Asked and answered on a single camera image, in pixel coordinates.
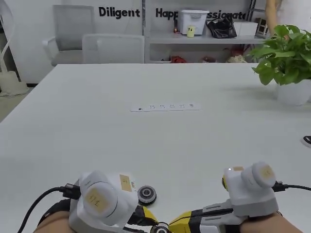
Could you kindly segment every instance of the potted plant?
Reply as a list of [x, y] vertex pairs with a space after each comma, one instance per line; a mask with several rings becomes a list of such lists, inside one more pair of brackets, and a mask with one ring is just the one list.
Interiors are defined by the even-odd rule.
[[305, 104], [311, 96], [311, 33], [293, 25], [276, 26], [275, 32], [250, 52], [259, 59], [253, 70], [262, 84], [277, 83], [278, 101]]

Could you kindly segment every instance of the white flower pot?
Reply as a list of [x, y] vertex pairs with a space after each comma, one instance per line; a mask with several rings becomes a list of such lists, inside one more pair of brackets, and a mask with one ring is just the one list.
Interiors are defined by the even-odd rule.
[[300, 83], [278, 85], [276, 88], [277, 100], [289, 105], [303, 105], [311, 96], [311, 81], [302, 80]]

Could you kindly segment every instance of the black bag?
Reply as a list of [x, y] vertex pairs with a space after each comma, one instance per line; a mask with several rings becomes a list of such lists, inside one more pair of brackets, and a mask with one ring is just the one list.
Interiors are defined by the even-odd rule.
[[206, 22], [206, 26], [210, 29], [214, 38], [225, 39], [237, 37], [231, 15], [226, 15], [224, 19], [218, 19], [218, 22], [214, 22], [214, 20]]

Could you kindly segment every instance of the person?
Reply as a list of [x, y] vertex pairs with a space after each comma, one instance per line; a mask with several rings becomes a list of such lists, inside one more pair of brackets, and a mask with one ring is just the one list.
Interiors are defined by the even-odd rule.
[[276, 25], [295, 25], [311, 32], [310, 0], [266, 0], [265, 12], [271, 35]]
[[[68, 200], [63, 200], [48, 210], [34, 233], [74, 233], [69, 227]], [[302, 233], [279, 213], [258, 220], [249, 220], [240, 227], [241, 233]]]

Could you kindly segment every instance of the white table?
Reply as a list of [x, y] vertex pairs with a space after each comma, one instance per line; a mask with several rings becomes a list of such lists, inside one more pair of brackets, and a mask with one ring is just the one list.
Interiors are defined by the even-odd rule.
[[[311, 186], [311, 106], [273, 98], [254, 64], [58, 65], [0, 124], [0, 231], [14, 233], [33, 201], [84, 171], [131, 171], [158, 194], [170, 222], [223, 202], [223, 169], [268, 162], [278, 179]], [[132, 113], [134, 105], [193, 101], [199, 111]], [[281, 212], [310, 232], [311, 193], [278, 193]], [[46, 197], [26, 233], [61, 194]]]

